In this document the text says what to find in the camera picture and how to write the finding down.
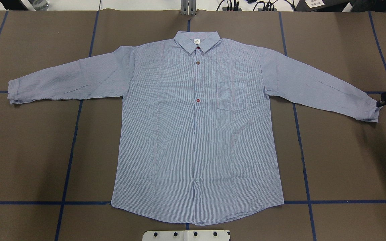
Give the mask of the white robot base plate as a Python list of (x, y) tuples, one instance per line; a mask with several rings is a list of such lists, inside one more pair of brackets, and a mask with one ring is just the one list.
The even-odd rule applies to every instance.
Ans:
[(171, 230), (147, 231), (143, 241), (231, 241), (226, 230)]

